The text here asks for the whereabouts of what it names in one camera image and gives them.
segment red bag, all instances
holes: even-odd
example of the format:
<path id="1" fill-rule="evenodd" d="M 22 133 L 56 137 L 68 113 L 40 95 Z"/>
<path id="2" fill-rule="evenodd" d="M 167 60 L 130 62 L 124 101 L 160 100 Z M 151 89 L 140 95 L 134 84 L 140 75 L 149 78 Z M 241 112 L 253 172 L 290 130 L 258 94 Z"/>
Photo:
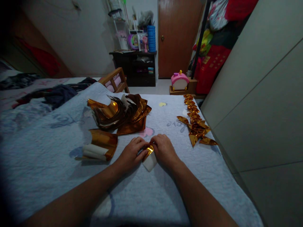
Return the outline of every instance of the red bag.
<path id="1" fill-rule="evenodd" d="M 228 21 L 244 20 L 252 13 L 258 0 L 228 0 L 225 19 Z"/>
<path id="2" fill-rule="evenodd" d="M 214 83 L 218 70 L 222 67 L 231 50 L 224 46 L 212 45 L 207 56 L 198 59 L 195 79 L 198 80 L 196 86 L 197 94 L 208 94 Z"/>
<path id="3" fill-rule="evenodd" d="M 53 55 L 42 49 L 30 46 L 23 39 L 19 39 L 19 41 L 33 53 L 37 61 L 50 76 L 54 76 L 60 71 L 60 63 L 57 62 L 57 59 Z"/>

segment dark wooden cabinet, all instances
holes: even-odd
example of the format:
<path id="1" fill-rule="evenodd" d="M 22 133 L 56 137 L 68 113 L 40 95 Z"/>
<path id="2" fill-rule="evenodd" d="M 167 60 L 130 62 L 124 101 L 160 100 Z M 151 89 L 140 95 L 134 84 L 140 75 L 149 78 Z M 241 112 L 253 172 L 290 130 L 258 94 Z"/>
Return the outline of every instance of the dark wooden cabinet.
<path id="1" fill-rule="evenodd" d="M 110 52 L 113 56 L 116 68 L 122 67 L 127 78 L 129 87 L 155 87 L 155 57 L 157 52 L 131 52 L 121 54 L 118 52 Z M 149 57 L 151 62 L 137 61 L 138 57 Z M 148 73 L 148 67 L 154 68 L 153 74 Z"/>

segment white wardrobe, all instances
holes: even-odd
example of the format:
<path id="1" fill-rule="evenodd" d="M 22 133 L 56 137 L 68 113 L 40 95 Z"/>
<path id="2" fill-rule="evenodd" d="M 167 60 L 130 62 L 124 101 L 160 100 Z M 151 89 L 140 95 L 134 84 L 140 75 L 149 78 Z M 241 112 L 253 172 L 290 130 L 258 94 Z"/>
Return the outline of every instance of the white wardrobe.
<path id="1" fill-rule="evenodd" d="M 259 0 L 201 107 L 268 226 L 303 226 L 302 9 Z"/>

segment person's left hand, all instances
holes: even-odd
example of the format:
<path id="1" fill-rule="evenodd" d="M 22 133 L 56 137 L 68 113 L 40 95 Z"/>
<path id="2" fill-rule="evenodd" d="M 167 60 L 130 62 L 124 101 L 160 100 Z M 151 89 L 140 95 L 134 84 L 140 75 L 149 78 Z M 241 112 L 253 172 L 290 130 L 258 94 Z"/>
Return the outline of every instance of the person's left hand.
<path id="1" fill-rule="evenodd" d="M 149 146 L 141 137 L 133 138 L 129 144 L 124 148 L 119 158 L 113 163 L 115 168 L 121 173 L 125 174 L 135 168 L 147 154 L 147 150 L 142 151 L 139 155 L 139 150 L 144 146 Z"/>

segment light blue bedsheet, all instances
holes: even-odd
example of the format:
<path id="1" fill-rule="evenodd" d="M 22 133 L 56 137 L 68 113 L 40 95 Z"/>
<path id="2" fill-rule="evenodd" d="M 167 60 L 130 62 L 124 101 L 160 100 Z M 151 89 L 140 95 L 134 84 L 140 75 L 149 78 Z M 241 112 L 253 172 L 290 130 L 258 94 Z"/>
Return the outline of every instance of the light blue bedsheet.
<path id="1" fill-rule="evenodd" d="M 239 226 L 263 225 L 256 208 L 233 179 L 219 148 L 203 144 L 192 148 L 187 127 L 176 118 L 187 116 L 183 96 L 141 95 L 152 108 L 146 130 L 119 136 L 110 163 L 76 161 L 74 157 L 81 155 L 83 144 L 90 142 L 88 129 L 96 128 L 87 100 L 109 104 L 106 94 L 122 96 L 95 83 L 1 143 L 2 180 L 18 222 L 112 164 L 132 138 L 141 136 L 149 141 L 161 133 L 171 139 L 181 160 Z M 108 191 L 91 218 L 92 226 L 100 223 L 189 225 L 189 219 L 174 181 L 157 164 L 151 172 L 140 165 Z"/>

